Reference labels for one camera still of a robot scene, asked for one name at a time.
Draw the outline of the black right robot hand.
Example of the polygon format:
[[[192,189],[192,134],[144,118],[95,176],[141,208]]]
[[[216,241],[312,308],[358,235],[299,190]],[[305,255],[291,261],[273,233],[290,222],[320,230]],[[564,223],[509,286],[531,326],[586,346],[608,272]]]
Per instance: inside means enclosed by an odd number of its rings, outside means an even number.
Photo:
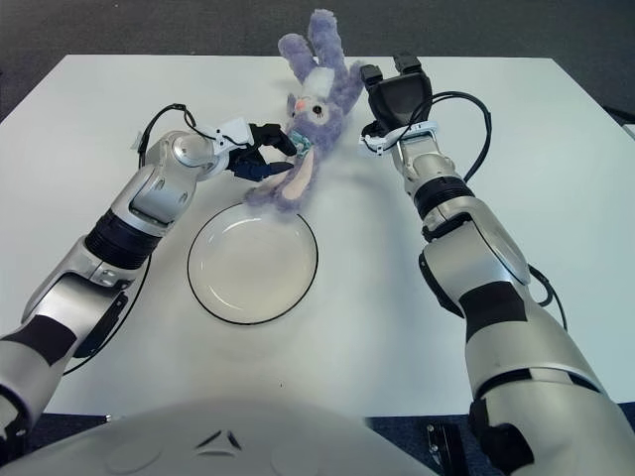
[[[362,136],[385,137],[396,129],[428,119],[433,90],[421,62],[409,53],[396,54],[393,59],[399,72],[394,77],[384,78],[374,64],[360,69],[375,118],[362,129]]]

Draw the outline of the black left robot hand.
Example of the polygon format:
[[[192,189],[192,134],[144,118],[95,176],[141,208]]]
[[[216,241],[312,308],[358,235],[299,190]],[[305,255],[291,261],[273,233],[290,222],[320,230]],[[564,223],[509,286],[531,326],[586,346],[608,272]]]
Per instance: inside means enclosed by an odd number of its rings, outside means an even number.
[[[250,130],[254,144],[248,144],[244,148],[235,149],[229,153],[227,168],[236,177],[258,182],[287,172],[294,167],[293,164],[285,161],[267,163],[260,153],[260,148],[263,146],[273,147],[286,157],[293,157],[297,153],[296,146],[282,131],[279,124],[262,126],[250,124]]]

